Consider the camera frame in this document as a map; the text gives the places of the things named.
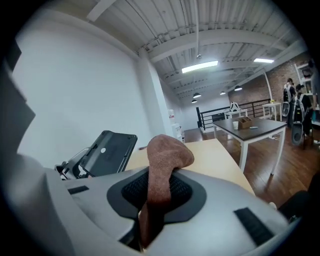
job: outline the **black slot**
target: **black slot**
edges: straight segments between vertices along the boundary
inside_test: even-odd
[[[68,189],[70,195],[77,194],[86,190],[89,190],[87,186],[78,186],[78,187]]]
[[[235,210],[234,213],[257,246],[274,236],[249,208]]]

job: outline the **brown cloth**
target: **brown cloth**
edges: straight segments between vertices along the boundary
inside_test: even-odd
[[[169,179],[175,168],[191,165],[195,158],[179,140],[161,134],[146,148],[149,159],[147,201],[139,215],[141,245],[146,248],[164,225],[164,215],[171,201]]]

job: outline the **ceiling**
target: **ceiling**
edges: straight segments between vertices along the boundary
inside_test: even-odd
[[[195,92],[226,91],[259,68],[255,58],[276,59],[300,39],[268,0],[64,0],[63,4],[60,11],[90,20],[133,51],[144,48],[180,99]],[[182,74],[182,68],[216,60],[218,66]]]

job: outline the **white wall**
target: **white wall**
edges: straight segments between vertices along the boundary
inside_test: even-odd
[[[165,84],[165,82],[161,81],[161,87],[165,99],[165,104],[168,110],[174,111],[174,119],[175,122],[180,124],[182,126],[182,129],[184,129],[184,115],[182,112],[182,103],[179,100],[179,98],[175,95],[175,93],[172,91],[172,89]]]
[[[52,168],[89,147],[103,130],[136,134],[136,148],[146,146],[152,135],[137,63],[87,31],[33,22],[17,37],[22,54],[13,71],[36,113],[18,151]]]
[[[184,99],[183,103],[183,117],[184,117],[184,130],[196,129],[198,128],[197,121],[197,111],[196,107],[199,107],[200,112],[224,108],[230,106],[228,94],[205,94],[197,98],[197,103],[191,103],[192,98]]]
[[[159,134],[173,136],[158,73],[144,49],[139,51],[139,56],[140,60],[137,63],[137,73],[151,134],[152,136]]]

